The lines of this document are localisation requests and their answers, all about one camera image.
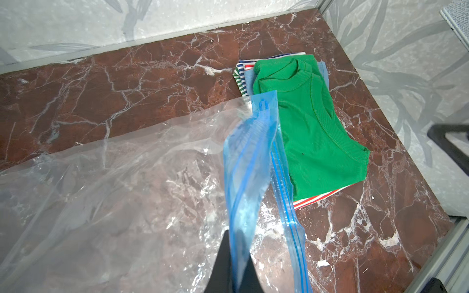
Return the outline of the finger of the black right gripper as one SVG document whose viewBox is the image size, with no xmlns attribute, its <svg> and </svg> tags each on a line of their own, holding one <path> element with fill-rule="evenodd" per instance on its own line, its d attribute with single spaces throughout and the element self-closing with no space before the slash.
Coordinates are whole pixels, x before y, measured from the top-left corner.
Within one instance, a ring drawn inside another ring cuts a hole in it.
<svg viewBox="0 0 469 293">
<path fill-rule="evenodd" d="M 435 124 L 430 127 L 427 136 L 436 143 L 466 175 L 469 175 L 469 156 L 446 138 L 447 133 L 464 133 L 468 139 L 468 124 Z"/>
</svg>

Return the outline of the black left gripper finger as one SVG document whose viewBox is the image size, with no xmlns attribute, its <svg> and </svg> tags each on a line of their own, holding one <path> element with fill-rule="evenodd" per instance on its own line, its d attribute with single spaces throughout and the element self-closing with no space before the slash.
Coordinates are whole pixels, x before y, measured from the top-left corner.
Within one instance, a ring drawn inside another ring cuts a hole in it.
<svg viewBox="0 0 469 293">
<path fill-rule="evenodd" d="M 216 261 L 204 293 L 235 293 L 234 281 L 232 280 L 228 230 L 226 230 L 223 235 Z M 249 258 L 238 293 L 264 293 L 255 272 L 252 258 Z"/>
</svg>

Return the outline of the red striped garment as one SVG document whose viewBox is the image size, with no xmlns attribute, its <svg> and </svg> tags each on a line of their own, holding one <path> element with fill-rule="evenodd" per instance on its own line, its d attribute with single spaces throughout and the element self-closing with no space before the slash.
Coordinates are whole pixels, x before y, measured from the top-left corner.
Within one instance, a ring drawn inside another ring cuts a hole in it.
<svg viewBox="0 0 469 293">
<path fill-rule="evenodd" d="M 337 190 L 332 190 L 330 192 L 326 192 L 324 194 L 316 195 L 316 196 L 313 196 L 313 197 L 310 197 L 310 198 L 307 198 L 307 199 L 294 200 L 293 201 L 294 209 L 298 210 L 298 209 L 303 208 L 305 206 L 312 205 L 313 203 L 316 203 L 316 202 L 319 202 L 323 199 L 326 199 L 326 198 L 338 193 L 339 191 L 342 191 L 343 189 L 348 188 L 349 186 L 351 186 L 351 184 L 348 185 L 348 186 L 343 186 L 343 187 L 341 187 Z"/>
</svg>

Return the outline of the clear vacuum bag blue zipper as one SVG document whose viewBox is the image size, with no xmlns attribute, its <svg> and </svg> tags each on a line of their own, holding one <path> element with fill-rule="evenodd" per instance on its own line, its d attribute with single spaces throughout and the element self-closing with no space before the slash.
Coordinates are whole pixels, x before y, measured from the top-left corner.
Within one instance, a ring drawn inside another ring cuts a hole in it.
<svg viewBox="0 0 469 293">
<path fill-rule="evenodd" d="M 202 293 L 229 231 L 237 293 L 309 293 L 275 92 L 1 172 L 4 293 Z"/>
</svg>

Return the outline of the solid green garment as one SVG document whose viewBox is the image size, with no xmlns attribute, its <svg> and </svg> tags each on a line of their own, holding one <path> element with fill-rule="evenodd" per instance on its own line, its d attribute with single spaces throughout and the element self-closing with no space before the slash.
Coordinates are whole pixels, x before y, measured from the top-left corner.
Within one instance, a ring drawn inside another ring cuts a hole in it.
<svg viewBox="0 0 469 293">
<path fill-rule="evenodd" d="M 344 129 L 314 56 L 260 60 L 254 72 L 254 94 L 277 93 L 294 202 L 366 179 L 370 151 Z"/>
</svg>

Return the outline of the light blue tank top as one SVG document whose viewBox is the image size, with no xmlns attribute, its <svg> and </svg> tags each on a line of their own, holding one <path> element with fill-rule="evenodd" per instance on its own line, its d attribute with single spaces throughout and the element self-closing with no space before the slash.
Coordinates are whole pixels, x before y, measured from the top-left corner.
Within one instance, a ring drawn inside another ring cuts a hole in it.
<svg viewBox="0 0 469 293">
<path fill-rule="evenodd" d="M 317 63 L 319 71 L 324 78 L 327 88 L 329 88 L 329 73 L 327 71 L 326 63 L 324 61 Z M 254 65 L 248 65 L 244 71 L 245 89 L 248 96 L 254 95 L 253 84 L 256 79 L 256 73 L 254 72 Z"/>
</svg>

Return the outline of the blue striped tank top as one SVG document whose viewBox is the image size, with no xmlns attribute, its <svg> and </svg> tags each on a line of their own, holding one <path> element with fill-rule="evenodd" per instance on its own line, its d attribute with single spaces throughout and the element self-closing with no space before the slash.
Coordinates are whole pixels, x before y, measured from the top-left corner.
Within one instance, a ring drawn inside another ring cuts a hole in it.
<svg viewBox="0 0 469 293">
<path fill-rule="evenodd" d="M 248 65 L 255 65 L 255 63 L 258 61 L 258 59 L 247 59 L 247 60 L 240 60 L 236 67 L 239 71 L 239 74 L 241 78 L 243 79 L 243 83 L 245 84 L 244 80 L 244 71 L 247 69 Z"/>
</svg>

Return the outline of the green striped tank top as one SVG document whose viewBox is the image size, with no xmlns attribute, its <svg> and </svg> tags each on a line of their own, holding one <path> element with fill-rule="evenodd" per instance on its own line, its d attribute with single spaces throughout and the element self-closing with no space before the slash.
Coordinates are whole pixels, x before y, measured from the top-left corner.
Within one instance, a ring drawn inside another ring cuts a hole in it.
<svg viewBox="0 0 469 293">
<path fill-rule="evenodd" d="M 236 85 L 237 85 L 237 87 L 240 91 L 241 96 L 248 96 L 249 94 L 247 93 L 247 90 L 245 88 L 245 84 L 243 83 L 243 79 L 241 78 L 237 68 L 234 69 L 232 75 L 233 75 L 235 83 L 236 83 Z"/>
</svg>

